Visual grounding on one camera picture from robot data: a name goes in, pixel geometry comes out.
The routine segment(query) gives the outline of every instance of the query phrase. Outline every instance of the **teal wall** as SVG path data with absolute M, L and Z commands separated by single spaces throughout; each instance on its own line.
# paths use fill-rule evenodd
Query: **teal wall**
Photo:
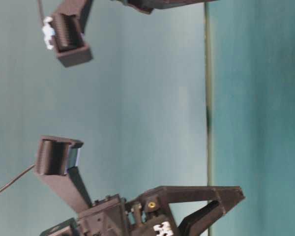
M 295 235 L 295 1 L 208 7 L 212 183 L 246 200 L 214 236 Z
M 60 1 L 43 1 L 49 13 Z M 35 1 L 0 0 L 0 186 L 35 160 L 39 135 L 85 142 L 92 199 L 162 184 L 206 185 L 203 5 L 137 13 L 94 2 L 94 60 L 63 68 Z M 178 221 L 199 204 L 174 206 Z M 32 173 L 0 195 L 0 235 L 34 236 L 75 216 Z

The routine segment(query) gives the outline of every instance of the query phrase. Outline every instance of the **brass screw insert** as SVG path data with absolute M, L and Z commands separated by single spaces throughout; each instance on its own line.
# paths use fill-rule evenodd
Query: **brass screw insert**
M 149 207 L 149 208 L 154 208 L 154 207 L 156 207 L 155 202 L 150 202 L 150 203 L 148 204 L 148 207 Z

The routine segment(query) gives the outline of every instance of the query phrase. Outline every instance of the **wire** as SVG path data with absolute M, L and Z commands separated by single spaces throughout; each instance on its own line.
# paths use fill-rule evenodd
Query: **wire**
M 3 192 L 5 189 L 7 189 L 8 187 L 10 187 L 15 181 L 17 181 L 20 177 L 22 177 L 24 174 L 26 174 L 28 171 L 30 171 L 31 169 L 33 169 L 35 166 L 35 164 L 27 167 L 25 170 L 23 170 L 20 174 L 18 174 L 17 176 L 15 176 L 9 183 L 7 183 L 5 186 L 0 188 L 0 193 Z
M 40 15 L 40 20 L 41 20 L 41 24 L 42 26 L 44 26 L 44 11 L 43 11 L 43 4 L 41 3 L 41 0 L 37 0 L 37 4 L 38 4 L 38 10 L 39 10 L 39 15 Z

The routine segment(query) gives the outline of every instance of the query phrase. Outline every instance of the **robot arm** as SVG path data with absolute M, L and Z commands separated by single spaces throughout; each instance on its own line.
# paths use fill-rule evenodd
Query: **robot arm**
M 118 0 L 124 5 L 150 14 L 156 9 L 167 9 L 214 0 Z M 64 0 L 58 8 L 42 20 L 44 40 L 54 49 L 64 67 L 92 60 L 90 46 L 84 41 L 85 26 L 93 0 Z
M 69 219 L 41 236 L 198 236 L 244 199 L 240 187 L 160 186 L 129 202 L 117 194 L 92 204 L 76 166 L 82 145 L 72 139 L 40 138 L 35 173 L 78 214 L 77 221 Z M 177 226 L 169 204 L 197 201 L 210 202 Z

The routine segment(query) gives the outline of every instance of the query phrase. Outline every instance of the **dark vertical strip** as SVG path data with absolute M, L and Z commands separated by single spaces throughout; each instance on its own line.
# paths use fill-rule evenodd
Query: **dark vertical strip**
M 204 16 L 205 16 L 205 68 L 206 68 L 206 151 L 207 151 L 207 184 L 212 185 L 212 152 L 211 152 L 211 103 L 212 103 L 212 87 L 211 87 L 211 43 L 210 43 L 210 22 L 208 3 L 204 3 Z M 208 236 L 212 235 L 212 227 L 208 229 Z

